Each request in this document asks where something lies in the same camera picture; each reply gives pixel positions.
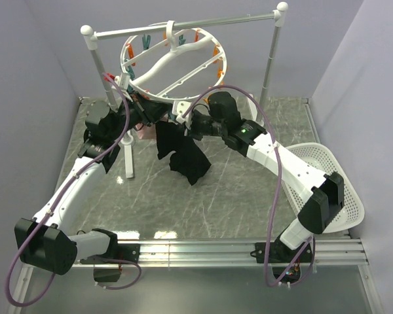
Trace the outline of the black underwear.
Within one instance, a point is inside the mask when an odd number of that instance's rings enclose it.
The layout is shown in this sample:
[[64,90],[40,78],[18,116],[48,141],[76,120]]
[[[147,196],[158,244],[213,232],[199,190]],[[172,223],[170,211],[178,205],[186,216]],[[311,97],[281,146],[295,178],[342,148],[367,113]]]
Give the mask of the black underwear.
[[159,121],[155,124],[157,139],[157,157],[163,159],[170,153],[170,170],[187,178],[191,186],[205,176],[211,167],[206,155],[194,140],[184,135],[182,126]]

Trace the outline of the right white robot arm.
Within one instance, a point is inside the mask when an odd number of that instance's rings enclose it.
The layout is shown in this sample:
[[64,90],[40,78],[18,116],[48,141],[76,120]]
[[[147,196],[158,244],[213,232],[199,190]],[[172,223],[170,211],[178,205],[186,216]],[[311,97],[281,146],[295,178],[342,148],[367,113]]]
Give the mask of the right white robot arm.
[[189,133],[200,139],[216,136],[232,150],[265,167],[278,177],[277,185],[290,185],[303,201],[296,218],[275,240],[276,255],[288,262],[310,237],[322,234],[344,206],[344,179],[316,169],[283,147],[272,133],[268,120],[259,125],[243,119],[230,93],[218,87],[205,92],[207,116],[194,112],[198,101],[179,113]]

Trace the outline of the white round clip hanger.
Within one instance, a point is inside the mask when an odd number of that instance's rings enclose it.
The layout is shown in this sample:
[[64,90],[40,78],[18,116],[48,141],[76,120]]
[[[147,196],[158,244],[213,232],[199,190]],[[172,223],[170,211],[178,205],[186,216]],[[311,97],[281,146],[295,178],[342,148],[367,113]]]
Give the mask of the white round clip hanger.
[[196,97],[185,89],[199,78],[208,86],[222,85],[228,70],[223,45],[201,27],[174,30],[174,22],[156,23],[162,35],[132,35],[120,53],[120,75],[130,75],[130,87],[152,100],[186,100]]

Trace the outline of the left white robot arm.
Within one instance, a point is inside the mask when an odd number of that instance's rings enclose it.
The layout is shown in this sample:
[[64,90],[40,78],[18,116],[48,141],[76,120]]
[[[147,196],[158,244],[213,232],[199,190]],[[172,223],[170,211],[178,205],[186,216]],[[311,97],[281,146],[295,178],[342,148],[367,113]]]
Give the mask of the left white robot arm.
[[172,104],[132,94],[114,111],[105,101],[91,104],[77,159],[62,185],[33,218],[22,218],[14,227],[20,260],[56,275],[66,274],[78,260],[97,256],[111,263],[118,258],[117,235],[95,228],[80,235],[69,229],[84,201],[109,172],[121,149],[125,133],[137,124],[158,122]]

